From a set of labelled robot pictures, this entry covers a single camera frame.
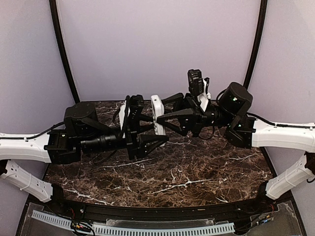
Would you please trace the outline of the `white remote control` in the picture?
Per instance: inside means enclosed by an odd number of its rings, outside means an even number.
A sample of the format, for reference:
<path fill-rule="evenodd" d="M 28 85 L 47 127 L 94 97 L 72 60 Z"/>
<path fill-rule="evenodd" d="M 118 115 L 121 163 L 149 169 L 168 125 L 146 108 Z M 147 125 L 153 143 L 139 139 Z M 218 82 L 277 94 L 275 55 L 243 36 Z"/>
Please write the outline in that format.
<path fill-rule="evenodd" d="M 157 123 L 157 118 L 164 115 L 164 105 L 158 95 L 151 96 L 154 131 L 156 135 L 166 135 L 165 127 Z"/>

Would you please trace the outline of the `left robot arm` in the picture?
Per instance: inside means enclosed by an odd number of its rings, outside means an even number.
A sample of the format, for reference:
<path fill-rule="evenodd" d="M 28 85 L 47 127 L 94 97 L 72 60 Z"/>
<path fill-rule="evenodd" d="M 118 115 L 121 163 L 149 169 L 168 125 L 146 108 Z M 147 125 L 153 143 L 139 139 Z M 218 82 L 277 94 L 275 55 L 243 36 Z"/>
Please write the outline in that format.
<path fill-rule="evenodd" d="M 151 99 L 153 115 L 142 114 L 141 95 L 127 96 L 118 114 L 119 126 L 108 126 L 98 120 L 92 102 L 80 102 L 65 111 L 62 122 L 39 133 L 0 136 L 0 176 L 41 202 L 50 201 L 58 214 L 69 211 L 69 202 L 63 199 L 63 189 L 40 180 L 17 164 L 17 160 L 34 160 L 63 165 L 79 162 L 82 154 L 126 149 L 129 158 L 142 159 L 168 141 L 157 118 L 164 113 L 161 99 Z"/>

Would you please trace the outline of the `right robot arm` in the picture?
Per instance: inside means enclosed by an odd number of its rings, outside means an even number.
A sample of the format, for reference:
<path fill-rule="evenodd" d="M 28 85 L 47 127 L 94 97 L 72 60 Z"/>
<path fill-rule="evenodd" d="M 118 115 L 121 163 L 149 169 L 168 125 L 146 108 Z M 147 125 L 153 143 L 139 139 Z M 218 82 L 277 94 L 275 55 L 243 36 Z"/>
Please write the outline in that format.
<path fill-rule="evenodd" d="M 278 199 L 293 187 L 315 176 L 315 124 L 278 123 L 249 113 L 253 96 L 237 82 L 232 82 L 216 100 L 207 92 L 178 93 L 167 99 L 151 97 L 156 134 L 165 129 L 185 136 L 200 137 L 204 127 L 225 127 L 224 137 L 238 148 L 278 147 L 303 150 L 305 153 L 277 177 L 261 184 L 251 203 L 255 213 L 262 213 L 270 200 Z"/>

